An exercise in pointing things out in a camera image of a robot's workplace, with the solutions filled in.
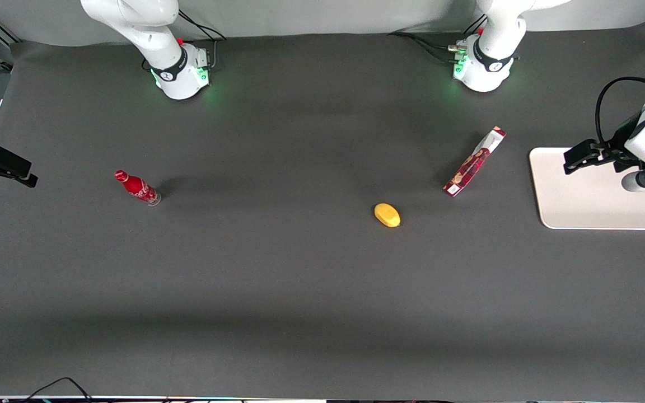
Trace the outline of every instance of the yellow fruit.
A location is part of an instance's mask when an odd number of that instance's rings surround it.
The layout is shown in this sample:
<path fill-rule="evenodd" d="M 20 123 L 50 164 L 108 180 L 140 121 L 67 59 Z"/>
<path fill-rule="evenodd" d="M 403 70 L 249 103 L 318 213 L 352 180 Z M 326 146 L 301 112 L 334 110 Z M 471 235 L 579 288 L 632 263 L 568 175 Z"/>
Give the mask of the yellow fruit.
<path fill-rule="evenodd" d="M 397 213 L 394 207 L 387 203 L 380 203 L 375 206 L 375 217 L 388 227 L 400 226 L 400 214 Z"/>

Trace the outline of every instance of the black band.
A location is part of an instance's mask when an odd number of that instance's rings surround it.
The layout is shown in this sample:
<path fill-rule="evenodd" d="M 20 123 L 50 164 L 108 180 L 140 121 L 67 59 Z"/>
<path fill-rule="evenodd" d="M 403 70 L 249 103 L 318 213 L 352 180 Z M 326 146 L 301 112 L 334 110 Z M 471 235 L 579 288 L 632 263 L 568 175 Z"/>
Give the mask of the black band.
<path fill-rule="evenodd" d="M 502 67 L 506 66 L 512 59 L 511 56 L 505 57 L 504 59 L 494 59 L 494 57 L 489 57 L 482 53 L 482 50 L 479 49 L 479 38 L 474 41 L 473 51 L 474 57 L 484 65 L 484 68 L 487 69 L 488 72 L 501 71 Z"/>
<path fill-rule="evenodd" d="M 167 69 L 156 69 L 154 67 L 151 67 L 151 71 L 153 71 L 156 76 L 161 77 L 163 81 L 172 81 L 176 79 L 176 77 L 179 75 L 179 72 L 183 71 L 184 67 L 186 67 L 187 62 L 188 53 L 186 49 L 181 48 L 181 58 L 176 62 L 176 64 Z"/>

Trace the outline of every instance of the red snack box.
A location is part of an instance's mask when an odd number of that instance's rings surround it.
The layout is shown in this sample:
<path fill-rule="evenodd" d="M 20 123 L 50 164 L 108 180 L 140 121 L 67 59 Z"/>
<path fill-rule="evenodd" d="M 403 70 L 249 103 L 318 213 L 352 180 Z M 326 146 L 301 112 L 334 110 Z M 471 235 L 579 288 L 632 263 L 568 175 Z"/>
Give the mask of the red snack box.
<path fill-rule="evenodd" d="M 499 143 L 504 140 L 504 136 L 507 133 L 504 130 L 500 129 L 497 126 L 494 126 L 494 129 L 487 133 L 482 141 L 476 145 L 474 151 L 471 153 L 464 163 L 461 164 L 461 167 L 455 173 L 455 176 L 447 182 L 445 187 L 442 188 L 448 195 L 455 197 L 461 189 L 464 189 L 464 186 L 474 178 L 476 172 L 484 165 L 484 161 L 487 160 L 489 154 L 497 148 Z"/>

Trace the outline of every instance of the dark gray tablecloth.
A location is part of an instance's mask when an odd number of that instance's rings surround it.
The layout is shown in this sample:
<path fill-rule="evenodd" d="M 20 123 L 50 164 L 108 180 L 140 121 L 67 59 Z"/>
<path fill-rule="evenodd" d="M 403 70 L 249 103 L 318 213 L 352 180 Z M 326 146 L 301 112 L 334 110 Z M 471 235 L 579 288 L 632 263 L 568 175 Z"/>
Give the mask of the dark gray tablecloth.
<path fill-rule="evenodd" d="M 175 102 L 132 46 L 18 46 L 0 145 L 40 180 L 0 179 L 0 393 L 645 401 L 645 232 L 543 227 L 527 163 L 591 137 L 644 51 L 530 33 L 480 94 L 404 38 L 231 39 Z M 643 102 L 611 90 L 607 133 Z"/>

